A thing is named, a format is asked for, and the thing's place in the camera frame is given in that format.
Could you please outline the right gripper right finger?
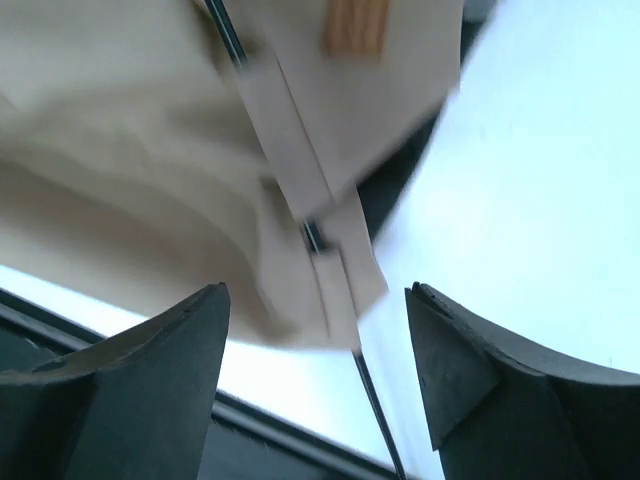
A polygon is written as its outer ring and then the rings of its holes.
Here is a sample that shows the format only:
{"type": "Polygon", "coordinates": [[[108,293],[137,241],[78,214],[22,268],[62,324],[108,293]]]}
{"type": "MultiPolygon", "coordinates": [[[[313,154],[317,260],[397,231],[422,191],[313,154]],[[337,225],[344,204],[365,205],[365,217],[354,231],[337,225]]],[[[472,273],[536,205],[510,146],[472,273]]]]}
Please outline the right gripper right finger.
{"type": "Polygon", "coordinates": [[[433,449],[448,479],[635,479],[639,378],[544,347],[429,285],[405,292],[433,449]]]}

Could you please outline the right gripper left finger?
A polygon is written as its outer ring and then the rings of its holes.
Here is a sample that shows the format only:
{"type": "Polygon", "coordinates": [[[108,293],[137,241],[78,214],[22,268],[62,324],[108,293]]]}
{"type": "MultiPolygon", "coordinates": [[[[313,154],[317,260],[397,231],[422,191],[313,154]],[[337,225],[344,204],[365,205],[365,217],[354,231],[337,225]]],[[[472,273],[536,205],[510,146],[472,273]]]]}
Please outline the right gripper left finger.
{"type": "Polygon", "coordinates": [[[228,335],[209,285],[31,371],[1,375],[5,479],[194,479],[228,335]]]}

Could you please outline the beige pet tent fabric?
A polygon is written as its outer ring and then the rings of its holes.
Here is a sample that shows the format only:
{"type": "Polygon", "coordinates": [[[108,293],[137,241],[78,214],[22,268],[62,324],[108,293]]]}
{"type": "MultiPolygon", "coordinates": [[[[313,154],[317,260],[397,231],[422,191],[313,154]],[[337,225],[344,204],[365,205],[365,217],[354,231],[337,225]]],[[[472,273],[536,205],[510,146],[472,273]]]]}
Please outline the beige pet tent fabric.
{"type": "Polygon", "coordinates": [[[386,292],[357,185],[456,86],[460,1],[1,5],[1,262],[157,314],[209,283],[238,340],[360,346],[386,292]]]}

